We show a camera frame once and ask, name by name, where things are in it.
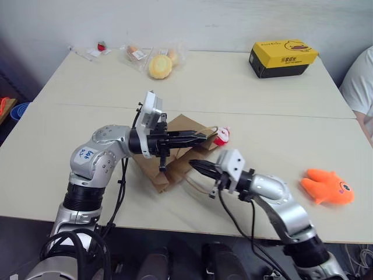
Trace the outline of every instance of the yellow box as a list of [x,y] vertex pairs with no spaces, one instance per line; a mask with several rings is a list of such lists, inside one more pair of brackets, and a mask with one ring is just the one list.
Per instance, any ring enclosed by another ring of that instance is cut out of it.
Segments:
[[260,78],[302,74],[313,63],[318,52],[301,40],[256,42],[250,64]]

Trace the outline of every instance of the black cable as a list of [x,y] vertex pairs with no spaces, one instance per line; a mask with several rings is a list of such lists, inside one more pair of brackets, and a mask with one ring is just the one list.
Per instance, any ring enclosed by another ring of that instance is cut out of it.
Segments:
[[[251,238],[248,237],[243,231],[242,229],[240,228],[240,226],[238,225],[238,222],[237,220],[235,219],[235,217],[233,216],[233,214],[231,213],[231,211],[227,208],[227,205],[225,204],[224,200],[223,200],[223,197],[221,195],[221,190],[218,190],[218,195],[219,195],[219,200],[221,202],[221,205],[223,206],[224,210],[227,212],[227,214],[229,215],[229,217],[231,218],[231,220],[233,221],[234,225],[236,226],[238,232],[243,236],[245,237],[247,240],[249,240],[251,242],[251,250],[252,252],[258,257],[260,258],[262,261],[264,261],[265,263],[267,263],[273,270],[278,270],[282,276],[284,276],[284,278],[286,280],[291,280],[291,278],[289,277],[289,275],[282,269],[282,267],[262,248],[262,246],[260,246],[258,243],[256,243],[254,241],[254,226],[255,226],[255,208],[254,208],[254,203],[252,201],[250,201],[251,205],[252,205],[252,209],[253,209],[253,212],[252,212],[252,226],[251,226]],[[255,250],[254,250],[254,246],[256,248],[258,248],[268,259],[271,260],[271,262],[267,259],[265,259],[264,257],[262,257],[261,255],[259,255]]]
[[46,243],[44,243],[43,247],[40,251],[40,261],[45,260],[50,256],[52,251],[50,250],[46,253],[46,249],[49,243],[53,242],[56,239],[66,239],[70,238],[72,243],[74,244],[73,248],[75,250],[76,259],[78,262],[78,279],[85,279],[85,268],[86,268],[86,250],[83,247],[82,242],[80,241],[79,236],[75,232],[59,232],[52,237],[50,237]]
[[110,251],[107,247],[104,239],[98,235],[96,232],[92,232],[89,229],[81,228],[73,230],[75,233],[84,233],[90,236],[99,246],[100,248],[100,255],[103,259],[103,266],[104,266],[104,280],[111,280],[111,259],[110,259]]
[[[138,111],[136,113],[136,116],[133,119],[132,128],[135,128],[136,122],[137,122],[137,120],[139,118],[139,115],[140,115],[140,112],[141,112],[142,104],[139,103],[139,105],[141,105],[141,107],[140,107],[140,109],[138,109]],[[118,181],[120,186],[119,186],[117,203],[115,204],[114,212],[113,212],[110,220],[107,222],[106,227],[102,232],[102,238],[105,238],[109,234],[109,231],[112,228],[115,227],[114,219],[115,219],[115,217],[116,217],[116,215],[117,215],[117,213],[118,213],[118,211],[119,211],[119,209],[120,209],[120,207],[123,203],[123,200],[124,200],[124,195],[125,195],[125,192],[126,192],[126,172],[127,172],[127,166],[128,166],[128,158],[126,158],[125,161],[123,159],[121,159],[121,163],[122,163],[122,179]]]

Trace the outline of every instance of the white shirt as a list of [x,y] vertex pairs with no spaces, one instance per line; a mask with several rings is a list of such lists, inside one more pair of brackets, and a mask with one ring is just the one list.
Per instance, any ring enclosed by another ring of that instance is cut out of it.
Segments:
[[373,140],[373,46],[355,60],[339,90],[352,110],[366,115],[364,124]]

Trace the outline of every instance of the label sticker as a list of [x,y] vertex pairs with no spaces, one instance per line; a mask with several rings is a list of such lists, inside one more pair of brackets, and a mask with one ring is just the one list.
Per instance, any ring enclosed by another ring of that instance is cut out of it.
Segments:
[[132,55],[136,57],[137,60],[142,60],[146,56],[146,54],[144,54],[141,50],[134,51]]
[[74,162],[76,162],[79,165],[89,162],[96,152],[97,150],[92,149],[90,147],[83,147],[76,153]]
[[93,57],[98,57],[101,54],[100,51],[97,51],[93,48],[90,48],[89,50],[87,50],[87,53],[92,55]]
[[158,54],[167,55],[168,54],[168,49],[167,48],[161,48],[159,50]]

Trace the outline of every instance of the duck logo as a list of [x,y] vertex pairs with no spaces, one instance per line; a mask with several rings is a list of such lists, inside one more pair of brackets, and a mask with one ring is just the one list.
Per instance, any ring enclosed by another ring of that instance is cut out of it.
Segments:
[[285,48],[290,51],[309,51],[312,48],[299,41],[288,41],[285,44]]

